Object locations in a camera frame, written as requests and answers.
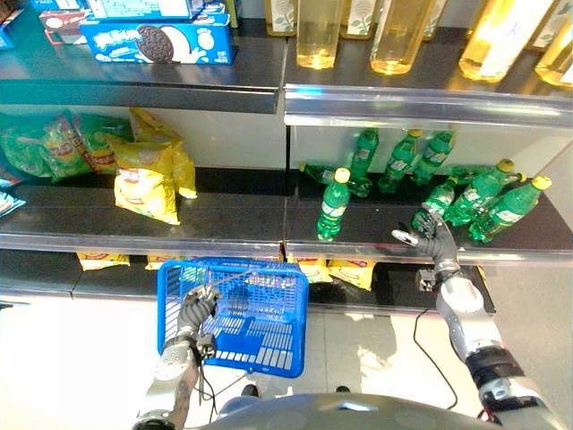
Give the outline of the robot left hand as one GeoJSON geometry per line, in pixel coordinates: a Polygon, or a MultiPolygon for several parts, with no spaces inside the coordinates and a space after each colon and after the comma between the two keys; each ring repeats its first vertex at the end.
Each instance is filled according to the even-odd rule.
{"type": "Polygon", "coordinates": [[[218,308],[220,292],[213,286],[199,286],[185,296],[177,316],[177,336],[196,338],[200,327],[209,316],[214,317],[218,308]]]}

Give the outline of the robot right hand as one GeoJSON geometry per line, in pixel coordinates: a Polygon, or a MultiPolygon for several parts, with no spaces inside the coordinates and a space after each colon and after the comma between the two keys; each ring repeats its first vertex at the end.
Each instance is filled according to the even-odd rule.
{"type": "Polygon", "coordinates": [[[436,267],[458,266],[458,248],[443,217],[431,206],[422,204],[425,219],[420,222],[417,233],[394,229],[391,235],[432,258],[436,267]]]}

